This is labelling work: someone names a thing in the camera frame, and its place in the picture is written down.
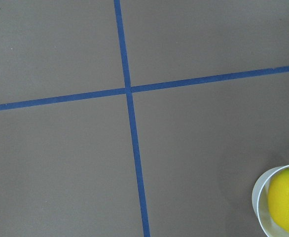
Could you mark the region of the yellow lemon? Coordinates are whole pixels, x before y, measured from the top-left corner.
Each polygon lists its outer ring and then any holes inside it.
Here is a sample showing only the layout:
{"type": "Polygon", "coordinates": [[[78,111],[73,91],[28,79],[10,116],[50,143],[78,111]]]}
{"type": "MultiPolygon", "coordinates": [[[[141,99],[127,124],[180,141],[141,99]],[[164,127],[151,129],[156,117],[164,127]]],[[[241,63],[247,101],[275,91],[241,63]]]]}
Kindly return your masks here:
{"type": "Polygon", "coordinates": [[[273,221],[289,233],[289,168],[278,172],[271,179],[267,201],[273,221]]]}

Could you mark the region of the white bowl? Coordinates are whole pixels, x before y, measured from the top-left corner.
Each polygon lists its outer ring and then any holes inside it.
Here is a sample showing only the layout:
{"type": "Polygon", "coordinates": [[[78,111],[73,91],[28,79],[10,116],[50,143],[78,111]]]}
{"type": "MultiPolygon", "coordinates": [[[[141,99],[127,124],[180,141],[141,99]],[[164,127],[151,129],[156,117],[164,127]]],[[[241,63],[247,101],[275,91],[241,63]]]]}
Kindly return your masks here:
{"type": "Polygon", "coordinates": [[[270,181],[277,173],[286,168],[289,168],[289,164],[267,170],[257,179],[253,187],[253,210],[258,219],[260,227],[267,237],[289,237],[289,233],[278,226],[270,216],[267,201],[270,181]]]}

